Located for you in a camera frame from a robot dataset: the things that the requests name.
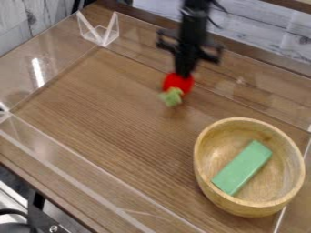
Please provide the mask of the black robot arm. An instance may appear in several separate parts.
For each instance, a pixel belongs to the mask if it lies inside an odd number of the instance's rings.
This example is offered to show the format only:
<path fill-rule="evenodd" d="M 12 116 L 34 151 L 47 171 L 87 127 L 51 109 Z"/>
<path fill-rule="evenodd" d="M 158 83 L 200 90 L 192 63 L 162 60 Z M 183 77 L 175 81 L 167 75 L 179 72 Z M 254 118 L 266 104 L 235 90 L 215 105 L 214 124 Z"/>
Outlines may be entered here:
<path fill-rule="evenodd" d="M 222 5 L 216 0 L 184 0 L 182 22 L 178 29 L 160 28 L 156 31 L 155 46 L 174 56 L 175 73 L 188 78 L 196 69 L 200 60 L 219 64 L 223 57 L 223 45 L 208 38 L 207 25 L 210 19 L 210 6 Z"/>

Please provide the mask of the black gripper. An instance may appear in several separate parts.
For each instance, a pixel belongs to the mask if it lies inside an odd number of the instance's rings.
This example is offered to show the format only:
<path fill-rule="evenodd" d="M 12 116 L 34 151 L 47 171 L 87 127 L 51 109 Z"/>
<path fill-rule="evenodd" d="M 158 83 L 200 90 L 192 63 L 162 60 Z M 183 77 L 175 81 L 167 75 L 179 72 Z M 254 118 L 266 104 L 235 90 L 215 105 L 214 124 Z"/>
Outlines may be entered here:
<path fill-rule="evenodd" d="M 203 38 L 200 43 L 188 42 L 180 36 L 178 29 L 158 29 L 155 46 L 171 52 L 175 56 L 182 53 L 183 56 L 175 58 L 175 71 L 183 78 L 191 75 L 198 60 L 219 64 L 223 58 L 223 45 L 208 38 Z"/>

